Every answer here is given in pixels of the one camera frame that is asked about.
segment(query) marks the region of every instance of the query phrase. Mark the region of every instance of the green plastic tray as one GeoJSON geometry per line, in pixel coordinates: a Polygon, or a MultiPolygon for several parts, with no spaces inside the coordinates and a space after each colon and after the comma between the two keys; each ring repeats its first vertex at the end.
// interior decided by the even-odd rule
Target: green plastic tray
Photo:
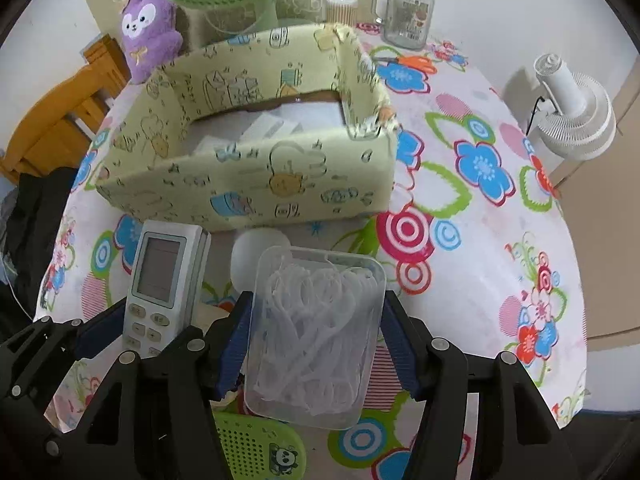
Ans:
{"type": "Polygon", "coordinates": [[[298,480],[305,475],[305,447],[287,424],[225,412],[214,412],[213,418],[234,480],[298,480]]]}

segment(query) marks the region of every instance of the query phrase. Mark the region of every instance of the remote control button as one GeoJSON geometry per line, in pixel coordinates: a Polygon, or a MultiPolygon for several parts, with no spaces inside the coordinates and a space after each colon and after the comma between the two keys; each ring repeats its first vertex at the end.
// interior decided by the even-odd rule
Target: remote control button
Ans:
{"type": "Polygon", "coordinates": [[[133,329],[133,332],[135,332],[136,334],[141,335],[142,337],[145,336],[146,327],[143,324],[134,323],[132,325],[132,329],[133,329]]]}
{"type": "Polygon", "coordinates": [[[136,317],[145,317],[146,310],[143,306],[136,305],[135,303],[131,303],[129,305],[129,312],[132,313],[136,317]]]}
{"type": "Polygon", "coordinates": [[[136,350],[140,349],[140,341],[138,341],[136,338],[131,337],[129,335],[124,336],[124,343],[129,348],[135,348],[136,350]]]}
{"type": "Polygon", "coordinates": [[[162,334],[152,328],[146,331],[146,336],[149,338],[149,341],[153,341],[154,343],[159,343],[162,339],[162,334]]]}
{"type": "Polygon", "coordinates": [[[158,326],[169,326],[168,317],[163,316],[162,314],[152,314],[151,321],[153,321],[158,326]]]}

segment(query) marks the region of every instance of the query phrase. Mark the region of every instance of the table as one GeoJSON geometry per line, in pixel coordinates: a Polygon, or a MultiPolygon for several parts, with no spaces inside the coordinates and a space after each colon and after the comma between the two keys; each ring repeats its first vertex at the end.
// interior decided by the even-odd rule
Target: table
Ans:
{"type": "MultiPolygon", "coordinates": [[[[471,354],[513,351],[566,425],[581,409],[586,369],[580,276],[562,210],[532,145],[500,97],[449,41],[421,53],[385,44],[377,25],[360,40],[390,90],[402,124],[388,211],[369,219],[316,221],[283,229],[294,245],[375,256],[410,316],[471,354]]],[[[116,99],[78,171],[37,317],[89,319],[124,297],[142,225],[95,190],[116,126],[142,86],[116,99]]],[[[195,324],[233,307],[231,232],[214,234],[195,324]]],[[[73,428],[120,352],[115,341],[76,363],[54,398],[73,428]]],[[[248,410],[242,394],[227,408],[248,410]]],[[[401,390],[380,338],[365,409],[346,431],[295,428],[305,478],[399,479],[423,405],[401,390]]],[[[473,460],[477,399],[470,398],[459,478],[473,460]]]]}

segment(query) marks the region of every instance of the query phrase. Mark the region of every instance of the white desk fan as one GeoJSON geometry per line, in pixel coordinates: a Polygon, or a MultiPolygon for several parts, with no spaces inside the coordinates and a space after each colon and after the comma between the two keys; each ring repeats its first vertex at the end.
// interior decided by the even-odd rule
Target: white desk fan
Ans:
{"type": "Polygon", "coordinates": [[[545,146],[574,160],[601,155],[616,134],[616,116],[604,87],[587,75],[572,74],[556,54],[540,56],[534,69],[556,107],[538,123],[545,146]]]}

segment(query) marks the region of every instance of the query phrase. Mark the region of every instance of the clear plastic box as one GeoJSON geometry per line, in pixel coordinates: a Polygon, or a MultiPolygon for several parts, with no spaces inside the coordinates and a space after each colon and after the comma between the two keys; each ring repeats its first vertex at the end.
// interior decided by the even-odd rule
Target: clear plastic box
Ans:
{"type": "Polygon", "coordinates": [[[271,247],[265,250],[258,261],[250,325],[249,349],[246,362],[244,400],[249,409],[258,415],[268,416],[269,418],[284,420],[302,426],[313,426],[328,430],[345,430],[354,426],[360,418],[364,398],[367,393],[371,366],[376,351],[378,330],[380,328],[385,288],[385,271],[380,263],[370,256],[299,247],[271,247]],[[331,267],[337,268],[338,270],[344,270],[350,267],[361,267],[369,269],[376,280],[377,289],[372,293],[374,299],[362,306],[357,314],[357,321],[364,322],[368,326],[364,352],[361,356],[355,357],[360,358],[357,367],[360,379],[358,390],[352,405],[339,413],[312,414],[306,408],[295,405],[295,403],[286,403],[282,402],[282,400],[267,400],[263,394],[255,390],[258,372],[260,366],[263,365],[262,361],[265,353],[267,333],[270,324],[276,322],[273,316],[267,315],[265,299],[267,294],[267,280],[274,272],[283,268],[288,263],[295,263],[311,271],[331,267]]]}

